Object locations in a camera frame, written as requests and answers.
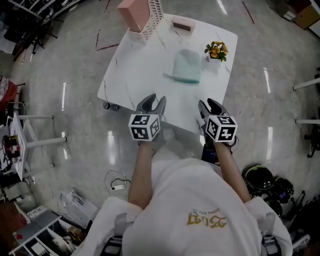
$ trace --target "white cable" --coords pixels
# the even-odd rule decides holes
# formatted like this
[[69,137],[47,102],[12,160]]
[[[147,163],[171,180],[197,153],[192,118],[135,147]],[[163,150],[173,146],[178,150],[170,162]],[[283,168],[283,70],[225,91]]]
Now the white cable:
[[107,177],[107,174],[108,174],[108,173],[115,173],[115,174],[120,175],[120,176],[123,178],[124,182],[125,182],[125,183],[124,183],[124,186],[127,185],[127,181],[126,181],[125,176],[123,176],[123,175],[120,174],[119,172],[117,172],[117,171],[115,171],[115,170],[108,170],[108,171],[106,172],[105,176],[104,176],[103,184],[104,184],[104,187],[105,187],[106,191],[107,191],[108,194],[109,194],[109,197],[111,197],[111,194],[110,194],[110,192],[109,192],[109,190],[108,190],[108,188],[107,188],[107,186],[106,186],[106,177]]

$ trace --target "floor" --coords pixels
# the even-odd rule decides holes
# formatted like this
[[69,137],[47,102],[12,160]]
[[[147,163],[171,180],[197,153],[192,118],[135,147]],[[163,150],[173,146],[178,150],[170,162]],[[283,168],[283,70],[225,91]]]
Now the floor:
[[[38,148],[29,156],[31,168],[42,167],[32,185],[39,203],[58,212],[64,211],[60,191],[75,187],[100,207],[109,196],[104,185],[107,171],[128,179],[133,174],[138,145],[128,130],[131,112],[105,110],[97,98],[117,48],[105,47],[118,44],[126,32],[116,8],[119,3],[82,2],[62,16],[64,23],[55,23],[58,39],[49,38],[32,59],[29,48],[14,64],[13,82],[27,84],[23,92],[27,113],[54,115],[53,122],[32,123],[38,139],[67,136],[66,144],[46,151]],[[292,85],[314,78],[320,65],[320,39],[279,17],[270,5],[267,0],[245,0],[251,19],[241,0],[162,0],[165,13],[213,24],[238,36],[223,104],[239,125],[233,155],[240,170],[262,163],[274,175],[288,178],[295,196],[306,190],[312,198],[319,192],[320,155],[307,158],[304,134],[311,126],[295,124],[295,119],[317,117],[319,96],[314,86],[293,91]],[[199,136],[173,130],[184,151],[199,158]],[[55,168],[45,167],[50,162]],[[109,173],[106,184],[115,177]],[[128,189],[111,192],[123,199],[127,194]]]

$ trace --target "mint green towel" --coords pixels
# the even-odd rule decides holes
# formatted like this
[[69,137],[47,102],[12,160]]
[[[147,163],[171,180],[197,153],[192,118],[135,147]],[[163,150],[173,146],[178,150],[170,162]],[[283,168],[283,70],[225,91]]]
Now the mint green towel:
[[198,84],[201,76],[200,55],[196,51],[182,49],[175,54],[172,78],[176,81]]

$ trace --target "black helmet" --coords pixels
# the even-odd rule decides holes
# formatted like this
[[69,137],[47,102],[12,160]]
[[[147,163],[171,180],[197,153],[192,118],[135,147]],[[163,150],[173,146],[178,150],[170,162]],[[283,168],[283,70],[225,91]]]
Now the black helmet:
[[264,199],[264,201],[270,206],[270,208],[272,210],[274,210],[274,212],[281,217],[282,216],[282,207],[281,204],[279,202],[277,202],[276,200],[274,200],[272,197],[267,197]]
[[275,183],[272,173],[263,165],[255,165],[244,173],[247,184],[256,190],[269,190]]
[[289,202],[291,195],[294,194],[294,186],[286,178],[276,177],[275,184],[271,190],[272,196],[281,204]]

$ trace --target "white t-shirt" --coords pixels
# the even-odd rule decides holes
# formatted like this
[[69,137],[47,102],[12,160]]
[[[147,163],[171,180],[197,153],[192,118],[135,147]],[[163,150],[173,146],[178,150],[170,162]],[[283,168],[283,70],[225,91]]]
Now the white t-shirt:
[[[114,220],[134,221],[123,234],[123,256],[258,256],[262,234],[257,219],[273,210],[259,197],[243,204],[206,162],[197,159],[152,166],[153,196],[142,211],[108,198],[93,222],[81,255],[100,255],[113,236]],[[273,235],[283,256],[292,255],[289,233],[276,217]]]

